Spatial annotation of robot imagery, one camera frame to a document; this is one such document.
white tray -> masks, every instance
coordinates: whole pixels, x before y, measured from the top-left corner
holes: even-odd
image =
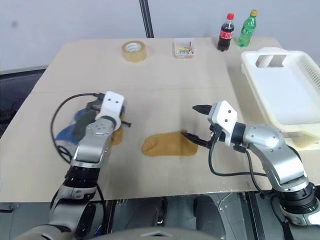
[[[297,150],[320,149],[320,68],[311,57],[264,47],[243,52],[241,61],[266,122]]]

tape roll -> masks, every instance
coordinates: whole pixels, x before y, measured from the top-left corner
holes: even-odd
[[[128,62],[139,62],[147,57],[146,46],[142,41],[128,41],[122,45],[122,55]]]

beige tabletop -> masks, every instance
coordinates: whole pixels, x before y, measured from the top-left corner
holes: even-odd
[[[247,80],[240,72],[244,50],[279,47],[274,38],[253,38],[249,48],[231,43],[219,52],[215,40],[196,38],[193,59],[173,57],[171,38],[140,39],[148,57],[127,62],[121,54],[126,39],[88,39],[66,44],[38,81],[32,93],[0,140],[0,202],[49,202],[64,180],[68,165],[55,152],[49,124],[58,105],[78,93],[114,91],[124,95],[125,118],[121,144],[100,172],[104,197],[130,199],[213,192],[255,190],[249,176],[219,177],[210,172],[208,150],[200,147],[193,157],[148,157],[141,153],[144,140],[154,134],[185,129],[208,140],[205,115],[192,106],[227,100],[239,113],[239,121],[261,123],[263,119]],[[66,127],[77,110],[92,97],[67,103],[57,116],[54,131]],[[319,152],[302,152],[309,178],[320,183],[313,164]],[[223,143],[216,145],[214,166],[222,173],[248,171],[241,153]],[[253,168],[262,172],[252,155]],[[265,177],[258,184],[270,187]]]

